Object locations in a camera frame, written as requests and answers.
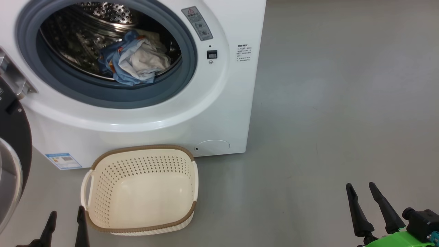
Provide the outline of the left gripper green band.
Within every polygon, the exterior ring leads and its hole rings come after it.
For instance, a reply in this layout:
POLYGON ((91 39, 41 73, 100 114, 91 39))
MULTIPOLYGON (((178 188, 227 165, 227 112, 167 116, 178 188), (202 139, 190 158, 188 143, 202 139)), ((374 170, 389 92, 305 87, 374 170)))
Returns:
MULTIPOLYGON (((57 212, 52 211, 49 215, 45 228, 39 240, 33 240, 26 245, 16 245, 16 247, 51 247, 52 235, 56 229, 57 212)), ((90 247, 89 234, 86 222, 86 210, 79 206, 77 216, 78 230, 76 235, 75 247, 90 247)))

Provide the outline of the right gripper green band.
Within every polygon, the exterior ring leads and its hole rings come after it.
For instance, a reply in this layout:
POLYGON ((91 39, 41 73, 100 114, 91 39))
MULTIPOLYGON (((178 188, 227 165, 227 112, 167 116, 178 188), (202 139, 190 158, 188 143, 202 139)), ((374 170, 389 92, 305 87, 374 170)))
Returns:
POLYGON ((385 221, 385 230, 388 236, 383 238, 376 238, 372 235, 375 230, 373 225, 366 219, 359 203, 358 195, 351 183, 347 183, 346 193, 348 204, 353 224, 353 231, 355 236, 363 237, 363 247, 437 247, 438 246, 438 231, 433 231, 427 235, 425 240, 418 240, 411 235, 410 232, 399 232, 406 227, 400 216, 396 213, 394 208, 383 196, 375 183, 369 183, 369 189, 372 197, 381 210, 385 221))

